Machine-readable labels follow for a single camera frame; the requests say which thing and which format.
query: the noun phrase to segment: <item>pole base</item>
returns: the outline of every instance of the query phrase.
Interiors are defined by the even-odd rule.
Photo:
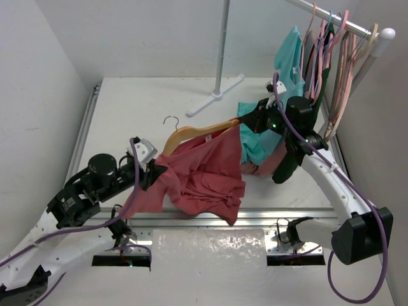
[[[191,108],[190,110],[187,111],[186,115],[188,117],[193,117],[197,113],[201,112],[204,108],[206,108],[208,105],[212,104],[214,101],[220,101],[222,100],[222,97],[232,90],[232,88],[236,87],[238,84],[240,84],[244,80],[245,76],[240,73],[234,81],[231,83],[227,84],[225,87],[222,87],[220,90],[219,94],[216,94],[214,91],[211,93],[211,96],[209,96],[207,99],[202,101],[201,103],[197,104],[195,107]]]

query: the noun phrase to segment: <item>clothes rail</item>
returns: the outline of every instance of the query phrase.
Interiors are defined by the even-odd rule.
[[[285,0],[288,3],[291,3],[309,13],[313,13],[314,7],[312,3],[309,3],[304,0]],[[336,26],[341,24],[341,17],[339,16],[331,16],[330,12],[323,10],[322,8],[316,7],[316,16],[329,21],[331,17],[331,22],[334,23]],[[350,21],[346,22],[346,30],[350,33],[353,33],[359,37],[365,38],[369,40],[371,37],[371,32],[369,29],[365,29],[364,27],[360,27]],[[350,96],[356,90],[357,86],[360,84],[361,80],[363,80],[364,76],[367,74],[375,60],[380,57],[383,52],[386,50],[387,46],[390,44],[391,40],[395,37],[394,29],[383,29],[377,34],[375,38],[374,45],[370,51],[370,54],[365,59],[364,63],[361,65],[361,68],[358,70],[356,76],[353,78],[353,84],[351,86]]]

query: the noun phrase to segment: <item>pink shirt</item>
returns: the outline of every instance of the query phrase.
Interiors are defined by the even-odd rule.
[[[187,214],[212,212],[230,225],[235,223],[245,192],[239,126],[206,136],[184,142],[171,156],[156,159],[156,164],[168,169],[147,191],[138,189],[125,219],[136,212],[162,212],[167,194]]]

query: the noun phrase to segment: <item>turquoise garment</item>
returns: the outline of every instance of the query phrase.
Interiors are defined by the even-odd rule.
[[[252,112],[255,109],[257,103],[238,103],[238,116],[245,115]],[[253,133],[245,124],[240,125],[240,137],[241,137],[241,163],[246,163],[248,159],[256,165],[260,165],[267,157],[268,153],[265,152],[259,143],[261,135],[275,134],[272,131],[265,131],[261,134]]]
[[[300,33],[298,28],[294,27],[275,56],[275,69],[279,70],[279,80],[286,87],[286,93],[280,96],[285,109],[290,97],[303,96],[305,82],[300,75],[301,50]],[[256,105],[257,103],[239,103],[238,116],[253,111]],[[240,126],[240,137],[242,144],[241,162],[246,163],[249,159],[258,166],[272,154],[282,139],[281,135],[269,130],[255,134],[244,124]]]
[[[298,28],[294,27],[275,55],[275,69],[279,70],[279,80],[286,87],[286,93],[280,96],[284,109],[286,109],[286,103],[290,97],[303,96],[305,82],[300,75],[301,52],[300,33]],[[259,143],[263,151],[270,155],[281,141],[281,138],[281,135],[271,131],[271,133],[263,133],[259,137]]]

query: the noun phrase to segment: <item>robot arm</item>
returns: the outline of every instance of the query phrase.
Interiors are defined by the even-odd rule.
[[[100,202],[133,186],[136,172],[138,185],[147,189],[166,171],[154,164],[157,150],[147,140],[135,138],[134,148],[138,171],[133,151],[128,149],[123,166],[118,168],[108,154],[98,154],[89,160],[88,167],[67,181],[30,233],[0,261],[0,305],[29,305],[73,266],[129,242],[133,233],[118,217],[94,230],[82,226],[100,211]],[[65,239],[79,231],[84,232],[80,240]]]
[[[284,84],[282,82],[276,84],[277,94],[285,93]],[[286,124],[274,102],[272,87],[271,82],[266,84],[270,97],[259,101],[251,113],[240,117],[240,121],[254,133],[262,133],[270,129],[284,136],[288,154],[294,157],[298,165],[316,181],[339,218],[336,223],[311,217],[289,222],[286,234],[291,245],[315,242],[333,250],[339,260],[346,265],[382,253],[383,243],[373,212],[346,184],[350,182],[347,175],[337,166],[327,143],[313,130],[314,110],[311,107],[311,101],[304,97],[289,98],[285,111],[286,117],[308,143],[306,144],[294,135]],[[333,166],[330,168],[321,156],[310,149],[310,145]],[[392,213],[386,207],[378,209],[374,206],[374,209],[379,214],[389,243],[393,224]]]
[[[282,83],[277,88],[285,91]],[[334,170],[338,173],[341,170],[335,166],[327,144],[310,125],[310,101],[303,97],[289,99],[286,115],[302,137],[334,164],[332,168],[290,132],[271,100],[261,100],[255,110],[240,117],[240,121],[255,133],[271,129],[284,135],[288,154],[294,156],[317,182],[339,217],[336,223],[311,217],[291,221],[287,228],[291,244],[315,242],[332,249],[345,264],[380,254],[382,243],[372,211],[334,173]],[[81,226],[100,211],[99,202],[109,200],[135,181],[146,189],[166,171],[165,167],[154,164],[152,158],[156,150],[148,141],[136,138],[135,143],[139,171],[136,171],[130,150],[127,163],[119,168],[112,156],[98,154],[90,159],[86,169],[67,181],[28,236],[0,262],[0,305],[29,305],[44,295],[48,286],[56,283],[71,267],[97,253],[128,243],[132,232],[120,218],[87,231],[81,240],[63,240],[69,233],[85,231]],[[393,216],[387,208],[377,209],[377,213],[389,242]]]

